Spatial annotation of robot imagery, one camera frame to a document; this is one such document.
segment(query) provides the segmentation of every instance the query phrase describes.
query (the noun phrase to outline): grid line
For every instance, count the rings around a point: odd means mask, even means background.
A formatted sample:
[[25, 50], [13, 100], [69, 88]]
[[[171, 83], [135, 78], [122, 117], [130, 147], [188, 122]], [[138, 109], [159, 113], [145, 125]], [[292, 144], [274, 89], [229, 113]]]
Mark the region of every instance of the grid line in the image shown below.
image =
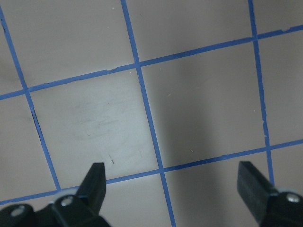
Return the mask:
[[158, 145], [158, 141], [157, 141], [156, 131], [155, 131], [155, 128], [153, 125], [152, 113], [151, 113], [151, 109], [150, 109], [148, 98], [147, 98], [143, 74], [142, 74], [142, 70], [141, 70], [141, 66], [140, 66], [139, 55], [138, 55], [138, 51], [137, 51], [137, 46], [136, 46], [136, 41], [134, 38], [134, 32], [133, 32], [130, 16], [128, 13], [126, 0], [121, 0], [121, 5], [122, 5], [126, 28], [127, 28], [133, 56], [134, 56], [135, 67], [136, 67], [137, 74], [139, 77], [139, 83], [141, 85], [141, 92], [142, 92], [142, 96], [143, 96], [144, 107], [145, 107], [147, 121], [148, 121], [148, 125], [149, 125], [150, 131], [151, 131], [151, 138], [152, 138], [152, 142], [153, 142], [153, 146], [155, 149], [155, 154], [156, 154], [156, 158], [157, 158], [157, 162], [158, 162], [162, 186], [163, 186], [163, 190], [164, 190], [164, 196], [165, 196], [165, 200], [166, 200], [166, 204], [167, 204], [167, 209], [169, 212], [170, 223], [171, 223], [172, 227], [175, 227], [176, 221], [175, 221], [174, 212], [173, 212], [171, 201], [170, 201], [169, 190], [168, 190], [166, 177], [165, 177], [165, 173], [164, 173], [164, 169], [163, 169], [163, 163], [162, 163], [160, 149], [159, 149], [159, 145]]
[[59, 184], [59, 181], [58, 181], [58, 178], [57, 178], [57, 175], [56, 175], [56, 171], [53, 167], [53, 163], [52, 163], [50, 154], [48, 152], [48, 149], [47, 149], [47, 146], [46, 146], [46, 143], [45, 143], [45, 140], [44, 140], [44, 136], [42, 134], [42, 131], [41, 131], [41, 128], [40, 128], [40, 125], [39, 125], [39, 122], [38, 122], [38, 119], [37, 119], [37, 116], [36, 116], [36, 113], [35, 113], [34, 103], [33, 103], [33, 100], [30, 96], [30, 93], [28, 91], [27, 84], [24, 80], [23, 72], [21, 70], [21, 66], [19, 64], [19, 60], [17, 58], [17, 54], [16, 54], [16, 51], [15, 51], [15, 48], [14, 48], [14, 44], [13, 44], [13, 41], [11, 39], [11, 36], [10, 36], [10, 33], [9, 33], [9, 28], [7, 27], [7, 24], [6, 24], [1, 6], [0, 6], [0, 19], [1, 19], [1, 24], [3, 26], [3, 29], [4, 29], [5, 38], [6, 38], [6, 41], [8, 43], [8, 46], [9, 46], [9, 51], [10, 51], [11, 57], [14, 61], [14, 64], [15, 64], [15, 67], [16, 67], [16, 70], [17, 70], [17, 74], [19, 76], [24, 94], [26, 96], [31, 114], [33, 116], [34, 123], [35, 123], [35, 126], [36, 126], [36, 130], [38, 132], [38, 135], [39, 135], [39, 138], [40, 138], [40, 141], [41, 141], [41, 145], [42, 145], [42, 149], [43, 149], [48, 167], [50, 169], [55, 187], [56, 187], [57, 190], [60, 190], [61, 188], [60, 188], [60, 184]]
[[[24, 76], [23, 76], [16, 52], [15, 52], [15, 49], [13, 46], [13, 42], [10, 37], [9, 30], [8, 30], [8, 27], [5, 22], [5, 18], [4, 18], [4, 15], [3, 15], [3, 12], [2, 12], [2, 9], [0, 6], [1, 24], [4, 29], [5, 37], [6, 37], [15, 67], [18, 72], [18, 76], [19, 76], [19, 79], [20, 79], [20, 82], [21, 82], [21, 85], [23, 88], [23, 90], [14, 91], [14, 92], [0, 95], [0, 100], [4, 100], [4, 99], [8, 99], [8, 98], [15, 97], [15, 96], [20, 96], [20, 95], [26, 96], [28, 105], [30, 106], [30, 110], [31, 110], [31, 113], [32, 113], [32, 116], [33, 116], [33, 119], [35, 122], [37, 132], [40, 137], [43, 151], [45, 153], [45, 158], [47, 159], [47, 163], [49, 165], [49, 168], [50, 168], [50, 171], [51, 171], [51, 174], [52, 174], [52, 177], [55, 182], [56, 189], [57, 189], [56, 191], [44, 192], [44, 193], [14, 198], [11, 200], [0, 201], [0, 205], [6, 204], [9, 202], [19, 202], [19, 201], [54, 195], [60, 190], [60, 185], [59, 185], [59, 182], [58, 182], [58, 179], [57, 179], [57, 176], [56, 176], [56, 173], [55, 173], [55, 170], [54, 170], [54, 167], [53, 167], [53, 164], [52, 164], [52, 161], [51, 161], [51, 158], [50, 158], [50, 155], [49, 155], [49, 152], [48, 152], [48, 149], [47, 149], [44, 137], [43, 137], [37, 116], [35, 114], [34, 104], [32, 102], [30, 92], [34, 92], [37, 90], [46, 89], [46, 88], [50, 88], [50, 87], [55, 87], [55, 86], [71, 83], [71, 82], [78, 81], [78, 80], [84, 80], [84, 79], [90, 79], [90, 78], [99, 77], [99, 76], [103, 76], [103, 75], [108, 75], [108, 74], [125, 71], [125, 70], [129, 70], [129, 69], [137, 69], [137, 73], [139, 76], [139, 82], [140, 82], [140, 85], [142, 86], [144, 106], [146, 109], [146, 114], [147, 114], [147, 118], [148, 118], [149, 125], [150, 125], [151, 135], [152, 135], [152, 139], [154, 142], [155, 153], [156, 153], [159, 169], [144, 172], [144, 173], [138, 173], [138, 174], [134, 174], [134, 175], [123, 176], [123, 177], [119, 177], [119, 178], [109, 179], [109, 180], [107, 180], [107, 183], [117, 183], [117, 182], [135, 179], [135, 178], [139, 178], [139, 177], [145, 177], [148, 175], [160, 174], [164, 192], [167, 193], [167, 194], [165, 194], [166, 200], [167, 200], [167, 202], [169, 200], [169, 204], [168, 204], [168, 208], [169, 208], [169, 207], [171, 207], [171, 204], [170, 204], [168, 188], [167, 188], [167, 183], [166, 183], [165, 174], [164, 174], [165, 172], [180, 170], [180, 169], [189, 168], [192, 166], [204, 165], [207, 163], [218, 162], [218, 161], [227, 160], [227, 159], [231, 159], [231, 158], [235, 158], [235, 157], [252, 155], [252, 154], [256, 154], [256, 153], [260, 153], [260, 152], [267, 153], [267, 164], [268, 164], [269, 177], [270, 177], [270, 181], [272, 183], [274, 183], [273, 167], [272, 167], [272, 161], [271, 161], [271, 156], [270, 156], [271, 150], [303, 144], [303, 140], [295, 140], [295, 141], [276, 144], [276, 145], [272, 145], [272, 146], [270, 145], [269, 132], [268, 132], [268, 128], [267, 128], [266, 106], [265, 106], [265, 99], [264, 99], [264, 87], [263, 87], [263, 82], [262, 82], [261, 61], [260, 61], [260, 56], [259, 56], [258, 39], [265, 39], [265, 38], [270, 38], [270, 37], [274, 37], [274, 36], [278, 36], [278, 35], [284, 35], [284, 34], [288, 34], [288, 33], [302, 31], [303, 25], [294, 26], [288, 30], [276, 30], [276, 31], [271, 31], [271, 32], [263, 33], [263, 34], [257, 34], [257, 28], [256, 28], [256, 24], [255, 24], [255, 17], [254, 17], [254, 11], [253, 11], [253, 2], [252, 2], [252, 0], [248, 0], [249, 9], [250, 9], [250, 22], [251, 22], [251, 29], [252, 29], [252, 37], [238, 39], [238, 40], [234, 40], [234, 41], [228, 41], [228, 42], [224, 42], [224, 43], [220, 43], [220, 44], [214, 44], [214, 45], [201, 47], [201, 48], [197, 48], [197, 49], [190, 50], [190, 51], [185, 51], [185, 52], [181, 52], [181, 53], [176, 53], [176, 54], [167, 55], [167, 56], [140, 62], [138, 52], [136, 49], [136, 45], [135, 45], [134, 33], [133, 33], [132, 26], [130, 23], [130, 17], [128, 14], [126, 0], [121, 0], [121, 4], [122, 4], [124, 16], [125, 16], [125, 22], [127, 25], [127, 30], [128, 30], [128, 34], [129, 34], [129, 38], [130, 38], [130, 42], [131, 42], [132, 51], [133, 51], [133, 57], [134, 57], [134, 62], [135, 62], [134, 64], [120, 66], [113, 70], [102, 70], [102, 71], [98, 71], [98, 72], [88, 73], [88, 74], [84, 74], [84, 75], [80, 75], [80, 76], [75, 76], [75, 77], [71, 77], [71, 78], [67, 78], [67, 79], [62, 79], [62, 80], [58, 80], [58, 81], [54, 81], [54, 82], [50, 82], [50, 83], [33, 86], [30, 88], [27, 87], [26, 82], [24, 80]], [[154, 126], [152, 123], [152, 116], [151, 116], [151, 111], [150, 111], [150, 107], [148, 104], [148, 99], [147, 99], [146, 89], [145, 89], [145, 85], [144, 85], [144, 81], [143, 81], [141, 67], [164, 62], [164, 61], [170, 61], [170, 60], [174, 60], [174, 59], [178, 59], [178, 58], [188, 57], [188, 56], [196, 55], [199, 53], [217, 50], [217, 49], [221, 49], [221, 48], [225, 48], [225, 47], [229, 47], [229, 46], [233, 46], [233, 45], [249, 43], [249, 42], [253, 42], [253, 45], [254, 45], [256, 69], [257, 69], [257, 75], [258, 75], [259, 96], [260, 96], [260, 104], [261, 104], [262, 119], [263, 119], [263, 131], [265, 134], [266, 146], [263, 148], [258, 148], [258, 149], [243, 151], [243, 152], [239, 152], [239, 153], [223, 155], [220, 157], [204, 159], [204, 160], [200, 160], [200, 161], [196, 161], [196, 162], [192, 162], [192, 163], [186, 163], [183, 165], [163, 168], [163, 164], [162, 164], [161, 157], [160, 157], [160, 150], [159, 150], [159, 146], [158, 146], [157, 138], [156, 138], [156, 134], [155, 134], [155, 129], [154, 129]], [[173, 219], [173, 221], [172, 221], [172, 217], [173, 216], [171, 216], [171, 214], [170, 214], [172, 226], [175, 226], [175, 220]]]

